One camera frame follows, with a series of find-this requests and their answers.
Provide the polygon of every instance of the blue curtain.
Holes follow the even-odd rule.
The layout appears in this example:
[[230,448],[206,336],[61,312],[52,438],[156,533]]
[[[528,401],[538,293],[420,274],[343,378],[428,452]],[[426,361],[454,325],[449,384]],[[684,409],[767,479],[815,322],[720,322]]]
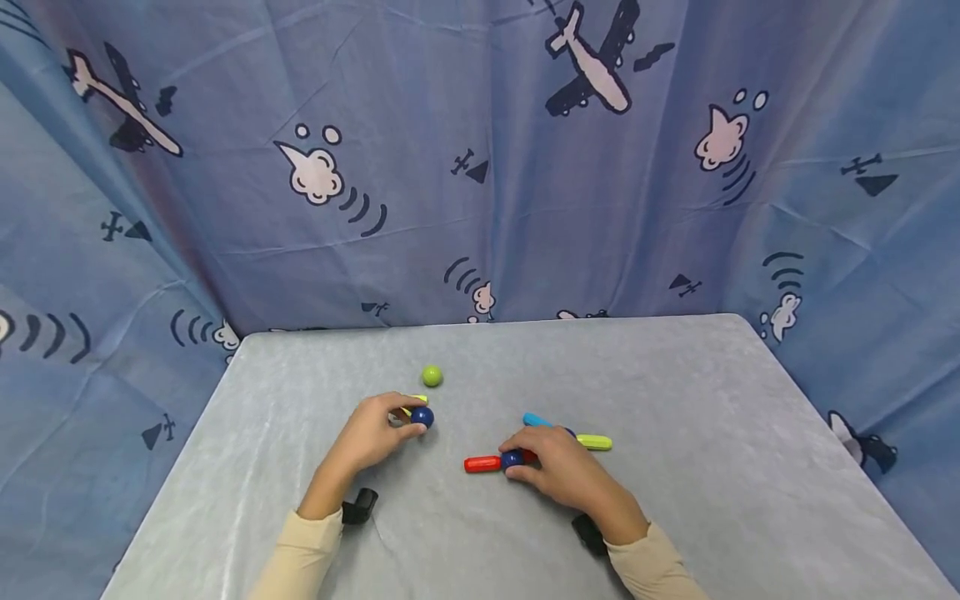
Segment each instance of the blue curtain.
[[957,585],[958,22],[0,0],[0,596],[97,597],[237,334],[713,312]]

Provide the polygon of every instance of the light blue stick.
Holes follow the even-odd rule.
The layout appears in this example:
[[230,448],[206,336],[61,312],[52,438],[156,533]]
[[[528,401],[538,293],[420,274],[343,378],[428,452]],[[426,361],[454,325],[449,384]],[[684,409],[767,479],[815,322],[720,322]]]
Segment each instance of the light blue stick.
[[528,427],[553,427],[553,425],[550,424],[550,421],[541,419],[533,413],[523,414],[523,424]]

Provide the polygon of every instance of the left hand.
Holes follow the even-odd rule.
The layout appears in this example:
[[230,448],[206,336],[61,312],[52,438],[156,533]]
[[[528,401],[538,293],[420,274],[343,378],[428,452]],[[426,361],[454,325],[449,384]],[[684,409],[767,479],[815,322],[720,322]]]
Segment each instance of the left hand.
[[[326,455],[325,462],[335,462],[349,472],[357,472],[376,465],[390,456],[406,440],[426,432],[426,426],[409,423],[400,408],[426,406],[423,400],[388,392],[365,398],[350,415],[343,431]],[[394,413],[407,424],[392,427],[387,415]]]

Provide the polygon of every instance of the sleeve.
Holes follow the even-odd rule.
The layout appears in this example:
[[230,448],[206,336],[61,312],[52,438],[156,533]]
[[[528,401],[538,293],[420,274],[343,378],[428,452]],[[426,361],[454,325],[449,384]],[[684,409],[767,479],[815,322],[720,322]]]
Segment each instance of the sleeve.
[[656,524],[651,523],[642,540],[625,546],[608,543],[607,547],[613,568],[637,600],[708,600]]
[[315,600],[343,529],[342,510],[319,521],[291,511],[249,600]]

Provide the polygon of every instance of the toy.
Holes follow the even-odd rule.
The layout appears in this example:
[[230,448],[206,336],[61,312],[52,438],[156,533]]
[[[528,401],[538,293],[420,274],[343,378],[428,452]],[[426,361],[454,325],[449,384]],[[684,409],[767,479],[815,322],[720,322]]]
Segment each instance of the toy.
[[503,468],[518,467],[524,464],[523,452],[520,450],[510,450],[500,455],[500,466]]
[[546,419],[541,419],[533,413],[524,413],[523,414],[523,424],[527,427],[553,427],[550,424],[550,421]]
[[607,436],[594,436],[581,433],[576,436],[577,442],[583,444],[587,450],[609,450],[613,448],[613,440]]
[[[553,427],[550,421],[538,417],[533,413],[523,414],[523,424],[528,427]],[[613,440],[607,436],[596,436],[589,433],[576,434],[569,427],[564,427],[570,435],[577,439],[587,450],[609,450],[613,448]]]
[[499,456],[471,456],[464,460],[464,470],[468,473],[483,473],[500,470]]
[[423,423],[429,429],[433,425],[433,411],[426,406],[418,406],[410,414],[410,422]]
[[427,365],[420,374],[423,379],[423,385],[428,388],[436,388],[444,382],[444,374],[437,365]]
[[[422,395],[420,395],[420,394],[410,394],[410,397],[419,398],[419,399],[423,400],[423,403],[424,403],[424,404],[429,404],[429,403],[430,403],[429,401],[427,401],[426,396],[422,396]],[[400,410],[403,411],[404,413],[406,413],[407,417],[410,417],[410,416],[413,414],[413,413],[410,412],[410,409],[407,408],[406,406],[401,406],[401,407],[400,407]]]
[[520,448],[504,452],[500,456],[471,456],[464,461],[464,470],[468,473],[485,473],[517,465],[531,465],[537,460],[539,458],[536,454]]

